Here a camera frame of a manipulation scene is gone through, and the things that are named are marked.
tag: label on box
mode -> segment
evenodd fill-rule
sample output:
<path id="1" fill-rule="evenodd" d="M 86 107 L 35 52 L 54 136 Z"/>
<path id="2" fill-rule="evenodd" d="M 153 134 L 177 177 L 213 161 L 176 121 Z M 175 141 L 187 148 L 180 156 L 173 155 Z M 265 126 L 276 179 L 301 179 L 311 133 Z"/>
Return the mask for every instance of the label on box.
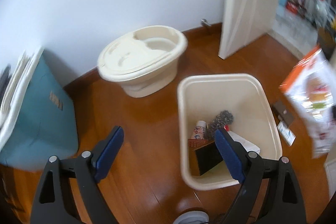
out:
<path id="1" fill-rule="evenodd" d="M 50 91 L 49 99 L 58 107 L 58 109 L 63 110 L 63 103 L 52 91 Z"/>
<path id="2" fill-rule="evenodd" d="M 283 121 L 281 121 L 278 126 L 278 131 L 280 132 L 280 134 L 282 135 L 282 137 L 285 139 L 286 143 L 289 146 L 292 146 L 294 140 L 295 140 L 295 135 L 293 134 L 292 131 L 290 131 L 290 129 L 288 127 L 286 127 L 285 123 Z"/>
<path id="3" fill-rule="evenodd" d="M 189 148 L 198 148 L 202 145 L 205 145 L 208 143 L 208 140 L 204 139 L 188 139 L 189 142 Z"/>

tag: red object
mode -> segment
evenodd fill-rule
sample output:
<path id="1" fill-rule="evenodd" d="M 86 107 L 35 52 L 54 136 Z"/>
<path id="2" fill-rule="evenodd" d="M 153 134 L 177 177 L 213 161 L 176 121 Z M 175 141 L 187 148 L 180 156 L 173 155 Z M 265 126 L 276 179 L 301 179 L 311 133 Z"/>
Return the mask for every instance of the red object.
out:
<path id="1" fill-rule="evenodd" d="M 292 12 L 294 15 L 296 15 L 298 12 L 298 7 L 289 1 L 287 2 L 286 9 Z"/>
<path id="2" fill-rule="evenodd" d="M 327 138 L 327 134 L 326 133 L 320 133 L 320 140 L 325 140 Z"/>

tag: metal screw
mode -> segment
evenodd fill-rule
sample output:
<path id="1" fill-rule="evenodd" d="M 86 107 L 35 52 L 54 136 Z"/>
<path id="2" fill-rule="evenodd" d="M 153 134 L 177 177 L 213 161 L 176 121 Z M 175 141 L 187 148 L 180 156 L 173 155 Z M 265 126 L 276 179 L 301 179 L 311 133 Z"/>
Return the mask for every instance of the metal screw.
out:
<path id="1" fill-rule="evenodd" d="M 201 25 L 203 27 L 210 27 L 211 26 L 211 24 L 205 18 L 201 19 Z"/>
<path id="2" fill-rule="evenodd" d="M 84 151 L 83 153 L 82 153 L 82 157 L 83 158 L 87 158 L 87 157 L 89 157 L 91 155 L 91 152 L 90 151 Z"/>
<path id="3" fill-rule="evenodd" d="M 56 161 L 57 160 L 57 157 L 56 156 L 51 156 L 50 158 L 49 158 L 49 161 L 50 162 L 54 162 L 54 161 Z"/>
<path id="4" fill-rule="evenodd" d="M 287 157 L 282 157 L 282 158 L 281 158 L 281 161 L 282 161 L 284 164 L 287 164 L 287 163 L 289 163 L 289 158 L 287 158 Z"/>
<path id="5" fill-rule="evenodd" d="M 254 151 L 250 151 L 250 152 L 248 153 L 248 155 L 249 155 L 250 158 L 255 159 L 255 158 L 257 157 L 258 154 L 257 154 L 256 152 L 254 152 Z"/>

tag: orange packaging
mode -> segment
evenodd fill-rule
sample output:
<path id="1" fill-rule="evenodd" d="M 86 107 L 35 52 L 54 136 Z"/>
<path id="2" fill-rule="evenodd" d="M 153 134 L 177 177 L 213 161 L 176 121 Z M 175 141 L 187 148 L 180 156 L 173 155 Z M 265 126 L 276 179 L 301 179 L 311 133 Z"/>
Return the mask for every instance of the orange packaging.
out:
<path id="1" fill-rule="evenodd" d="M 306 124 L 313 157 L 328 153 L 336 142 L 336 72 L 318 46 L 293 68 L 280 89 Z"/>

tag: teal storage box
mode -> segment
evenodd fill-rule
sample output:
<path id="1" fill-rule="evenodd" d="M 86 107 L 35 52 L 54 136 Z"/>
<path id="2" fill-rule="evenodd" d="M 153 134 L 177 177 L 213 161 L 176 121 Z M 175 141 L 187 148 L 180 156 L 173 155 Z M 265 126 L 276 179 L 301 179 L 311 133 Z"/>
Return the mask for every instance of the teal storage box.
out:
<path id="1" fill-rule="evenodd" d="M 43 169 L 52 155 L 65 159 L 78 150 L 73 102 L 45 63 L 43 50 L 37 54 L 14 128 L 0 151 L 1 164 L 27 171 Z"/>

